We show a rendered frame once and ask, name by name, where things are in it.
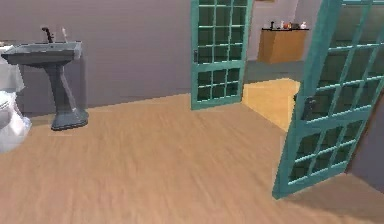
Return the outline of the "green glass-paned door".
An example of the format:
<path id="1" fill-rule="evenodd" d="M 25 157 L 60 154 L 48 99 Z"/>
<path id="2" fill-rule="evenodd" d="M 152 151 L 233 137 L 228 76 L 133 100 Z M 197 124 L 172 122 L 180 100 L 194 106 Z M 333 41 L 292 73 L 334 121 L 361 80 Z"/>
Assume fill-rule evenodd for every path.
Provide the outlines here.
<path id="1" fill-rule="evenodd" d="M 252 7 L 253 0 L 191 0 L 193 110 L 241 101 Z"/>
<path id="2" fill-rule="evenodd" d="M 294 96 L 299 116 L 307 97 L 316 105 L 309 121 L 293 109 L 272 196 L 344 172 L 383 89 L 384 0 L 322 0 Z"/>

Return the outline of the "orange wooden cabinet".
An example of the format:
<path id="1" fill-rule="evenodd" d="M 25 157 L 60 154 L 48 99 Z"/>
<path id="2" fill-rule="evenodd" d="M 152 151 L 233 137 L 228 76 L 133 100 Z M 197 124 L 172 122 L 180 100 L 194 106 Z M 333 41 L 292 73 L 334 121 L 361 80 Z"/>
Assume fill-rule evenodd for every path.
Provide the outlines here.
<path id="1" fill-rule="evenodd" d="M 270 30 L 260 33 L 259 62 L 275 64 L 302 59 L 307 30 Z"/>

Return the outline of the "black sink faucet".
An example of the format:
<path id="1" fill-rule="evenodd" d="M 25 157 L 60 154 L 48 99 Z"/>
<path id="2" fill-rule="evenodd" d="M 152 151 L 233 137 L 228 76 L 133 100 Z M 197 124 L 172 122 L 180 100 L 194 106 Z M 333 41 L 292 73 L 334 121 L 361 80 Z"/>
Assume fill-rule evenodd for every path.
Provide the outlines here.
<path id="1" fill-rule="evenodd" d="M 42 27 L 41 30 L 46 33 L 48 43 L 53 43 L 54 36 L 51 34 L 48 27 Z"/>

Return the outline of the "white toilet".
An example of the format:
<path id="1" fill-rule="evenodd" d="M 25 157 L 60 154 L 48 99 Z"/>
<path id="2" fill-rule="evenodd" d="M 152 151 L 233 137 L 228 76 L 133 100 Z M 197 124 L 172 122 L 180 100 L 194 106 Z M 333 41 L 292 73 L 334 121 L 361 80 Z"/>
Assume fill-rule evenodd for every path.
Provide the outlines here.
<path id="1" fill-rule="evenodd" d="M 1 57 L 11 48 L 12 45 L 0 46 L 0 153 L 20 146 L 32 126 L 16 102 L 17 93 L 25 88 L 19 66 L 9 64 Z"/>

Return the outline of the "grey pedestal sink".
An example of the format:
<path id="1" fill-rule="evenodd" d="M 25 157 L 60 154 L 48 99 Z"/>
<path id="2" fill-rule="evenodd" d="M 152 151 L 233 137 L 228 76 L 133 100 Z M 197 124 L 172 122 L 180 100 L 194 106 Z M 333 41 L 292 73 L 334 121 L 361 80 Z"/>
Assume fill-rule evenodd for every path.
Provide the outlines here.
<path id="1" fill-rule="evenodd" d="M 88 112 L 76 105 L 75 97 L 65 77 L 64 66 L 82 55 L 82 42 L 20 44 L 1 54 L 11 65 L 44 69 L 49 77 L 55 103 L 53 131 L 82 127 L 88 124 Z"/>

